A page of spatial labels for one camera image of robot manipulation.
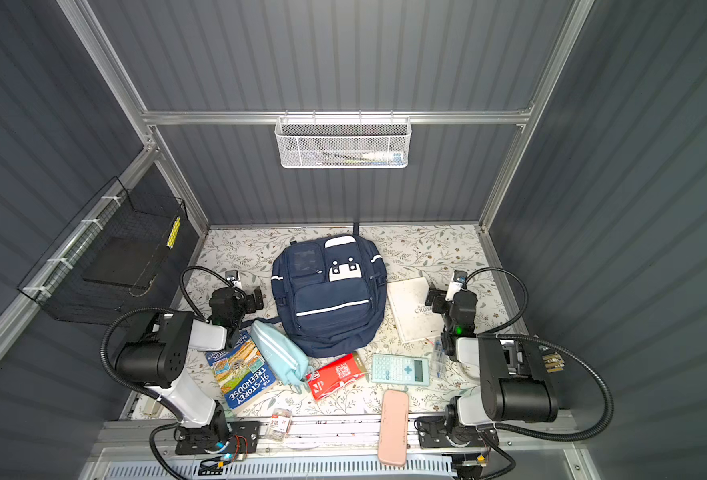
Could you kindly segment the blue treehouse storybook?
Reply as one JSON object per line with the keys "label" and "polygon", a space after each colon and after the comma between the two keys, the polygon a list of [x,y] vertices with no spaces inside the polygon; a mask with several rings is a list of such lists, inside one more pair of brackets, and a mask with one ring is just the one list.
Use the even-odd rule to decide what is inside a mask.
{"label": "blue treehouse storybook", "polygon": [[231,350],[206,352],[205,359],[230,410],[239,410],[276,383],[276,377],[246,330],[239,332]]}

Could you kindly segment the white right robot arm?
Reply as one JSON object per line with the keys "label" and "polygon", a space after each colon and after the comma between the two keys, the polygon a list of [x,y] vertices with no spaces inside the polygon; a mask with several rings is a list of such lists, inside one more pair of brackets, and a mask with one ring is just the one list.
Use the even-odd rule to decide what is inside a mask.
{"label": "white right robot arm", "polygon": [[455,444],[469,442],[471,429],[477,427],[491,433],[497,422],[551,423],[559,414],[547,370],[531,362],[539,350],[521,340],[476,334],[475,302],[477,298],[469,290],[451,293],[429,288],[425,299],[445,324],[439,358],[479,372],[477,385],[469,393],[453,397],[445,408],[439,432]]}

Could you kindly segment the navy blue student backpack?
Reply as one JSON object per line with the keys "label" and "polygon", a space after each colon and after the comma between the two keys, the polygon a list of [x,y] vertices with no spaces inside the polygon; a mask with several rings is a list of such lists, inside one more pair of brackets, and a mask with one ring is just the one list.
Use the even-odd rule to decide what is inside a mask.
{"label": "navy blue student backpack", "polygon": [[294,242],[273,262],[271,290],[289,339],[309,357],[337,357],[375,339],[387,268],[377,246],[357,234]]}

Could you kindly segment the white notebook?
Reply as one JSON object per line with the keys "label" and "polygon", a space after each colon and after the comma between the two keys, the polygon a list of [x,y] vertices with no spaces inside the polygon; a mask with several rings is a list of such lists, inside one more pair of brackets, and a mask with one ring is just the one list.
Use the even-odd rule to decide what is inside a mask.
{"label": "white notebook", "polygon": [[403,344],[441,336],[443,318],[425,305],[429,282],[423,277],[387,283],[387,300]]}

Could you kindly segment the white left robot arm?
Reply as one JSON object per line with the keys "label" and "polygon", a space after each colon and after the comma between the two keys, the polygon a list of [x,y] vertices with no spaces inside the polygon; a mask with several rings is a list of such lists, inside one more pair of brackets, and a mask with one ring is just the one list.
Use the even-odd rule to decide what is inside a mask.
{"label": "white left robot arm", "polygon": [[138,308],[119,316],[105,331],[99,356],[116,383],[145,395],[171,412],[176,421],[177,454],[229,448],[235,436],[223,407],[203,393],[185,370],[187,352],[231,350],[246,314],[262,307],[261,299],[237,287],[215,290],[211,316],[161,307]]}

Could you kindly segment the light teal pencil pouch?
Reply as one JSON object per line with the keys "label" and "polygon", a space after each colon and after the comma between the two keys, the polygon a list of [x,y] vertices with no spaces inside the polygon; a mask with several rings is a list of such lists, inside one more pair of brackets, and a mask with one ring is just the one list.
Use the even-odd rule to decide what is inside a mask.
{"label": "light teal pencil pouch", "polygon": [[305,384],[309,360],[293,341],[259,320],[251,324],[250,336],[278,380],[297,387]]}

